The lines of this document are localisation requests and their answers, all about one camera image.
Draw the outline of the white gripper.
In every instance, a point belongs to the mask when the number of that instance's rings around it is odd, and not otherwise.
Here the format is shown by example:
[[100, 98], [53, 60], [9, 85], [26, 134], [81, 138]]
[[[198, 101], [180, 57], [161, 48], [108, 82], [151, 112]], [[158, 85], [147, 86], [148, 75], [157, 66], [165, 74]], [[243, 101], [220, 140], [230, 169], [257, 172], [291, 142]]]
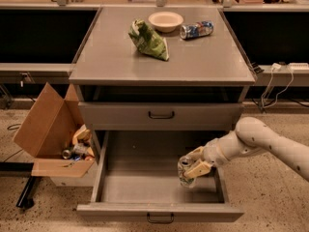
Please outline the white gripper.
[[195, 162], [188, 167], [183, 175], [194, 179], [211, 172], [211, 165], [219, 167], [235, 158], [249, 157], [255, 149], [244, 144], [234, 132], [209, 141], [189, 152], [187, 156]]

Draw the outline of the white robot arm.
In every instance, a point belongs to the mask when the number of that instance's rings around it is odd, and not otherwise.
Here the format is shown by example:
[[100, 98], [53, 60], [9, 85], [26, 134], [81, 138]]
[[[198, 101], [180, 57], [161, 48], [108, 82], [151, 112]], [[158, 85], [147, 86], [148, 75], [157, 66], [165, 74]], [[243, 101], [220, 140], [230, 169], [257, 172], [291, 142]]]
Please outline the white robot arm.
[[234, 130], [209, 141], [178, 162], [181, 184], [193, 187], [198, 177], [209, 174], [235, 158], [250, 157], [268, 151], [294, 172], [309, 180], [309, 147], [279, 135], [262, 121], [253, 117], [239, 119]]

